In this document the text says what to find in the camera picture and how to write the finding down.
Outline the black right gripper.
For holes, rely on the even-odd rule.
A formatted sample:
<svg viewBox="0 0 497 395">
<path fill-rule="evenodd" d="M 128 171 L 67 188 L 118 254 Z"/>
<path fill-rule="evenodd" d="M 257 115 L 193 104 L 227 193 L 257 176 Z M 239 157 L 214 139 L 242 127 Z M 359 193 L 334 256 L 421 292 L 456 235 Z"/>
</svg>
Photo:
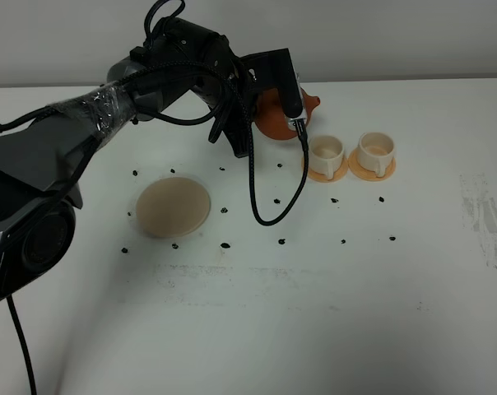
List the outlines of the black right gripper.
<svg viewBox="0 0 497 395">
<path fill-rule="evenodd" d="M 238 58 L 230 55 L 230 65 L 224 69 L 204 71 L 204 86 L 194 87 L 196 95 L 217 109 L 208 137 L 214 143 L 225 135 L 238 158 L 253 157 L 253 132 L 258 97 L 275 87 L 271 56 L 278 49 L 253 53 Z"/>
</svg>

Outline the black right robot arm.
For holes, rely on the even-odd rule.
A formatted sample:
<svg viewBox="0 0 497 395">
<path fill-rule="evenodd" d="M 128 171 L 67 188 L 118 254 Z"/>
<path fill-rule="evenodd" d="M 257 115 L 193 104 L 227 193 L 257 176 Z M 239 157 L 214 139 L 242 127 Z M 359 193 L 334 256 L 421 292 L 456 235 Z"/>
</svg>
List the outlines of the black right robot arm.
<svg viewBox="0 0 497 395">
<path fill-rule="evenodd" d="M 127 123 L 164 119 L 188 92 L 208 106 L 209 141 L 253 156 L 257 98 L 277 89 L 285 115 L 302 105 L 290 52 L 239 57 L 228 39 L 178 17 L 146 20 L 142 45 L 114 64 L 107 82 L 78 97 L 0 124 L 0 301 L 42 276 L 67 252 L 81 208 L 79 179 Z"/>
</svg>

